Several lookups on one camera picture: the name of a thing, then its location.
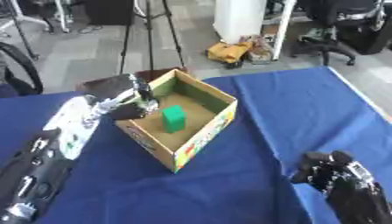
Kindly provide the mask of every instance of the blue tablecloth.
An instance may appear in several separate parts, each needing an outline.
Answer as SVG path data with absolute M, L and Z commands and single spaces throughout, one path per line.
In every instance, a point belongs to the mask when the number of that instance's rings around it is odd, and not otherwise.
M 330 70 L 215 78 L 238 116 L 178 174 L 105 119 L 39 223 L 337 223 L 322 196 L 287 176 L 304 151 L 343 149 L 392 199 L 392 135 Z M 76 93 L 0 100 L 0 164 Z

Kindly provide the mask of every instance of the cardboard box on floor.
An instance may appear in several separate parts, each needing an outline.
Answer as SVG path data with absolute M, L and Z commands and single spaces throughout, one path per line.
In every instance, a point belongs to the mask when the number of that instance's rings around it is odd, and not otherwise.
M 162 164 L 178 172 L 235 118 L 237 100 L 179 70 L 150 83 L 160 110 L 179 105 L 185 111 L 185 129 L 165 132 L 161 111 L 141 120 L 116 124 Z

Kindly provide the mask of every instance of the colorful box label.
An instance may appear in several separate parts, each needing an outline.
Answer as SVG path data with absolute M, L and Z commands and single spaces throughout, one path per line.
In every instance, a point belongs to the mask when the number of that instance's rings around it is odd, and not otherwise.
M 225 129 L 235 118 L 235 105 L 228 112 L 218 115 L 213 122 L 201 130 L 186 147 L 175 154 L 176 172 L 191 160 L 201 149 Z

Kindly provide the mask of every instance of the green cube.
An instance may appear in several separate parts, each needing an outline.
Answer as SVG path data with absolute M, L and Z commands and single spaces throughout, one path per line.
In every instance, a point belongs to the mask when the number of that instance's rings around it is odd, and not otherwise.
M 162 119 L 167 133 L 174 133 L 186 127 L 186 114 L 178 105 L 164 109 Z

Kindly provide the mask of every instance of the black robotic glove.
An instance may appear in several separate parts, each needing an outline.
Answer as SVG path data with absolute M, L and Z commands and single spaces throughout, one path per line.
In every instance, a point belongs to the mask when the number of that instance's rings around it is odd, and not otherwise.
M 345 152 L 305 153 L 291 182 L 307 183 L 322 192 L 341 224 L 392 223 L 382 187 Z

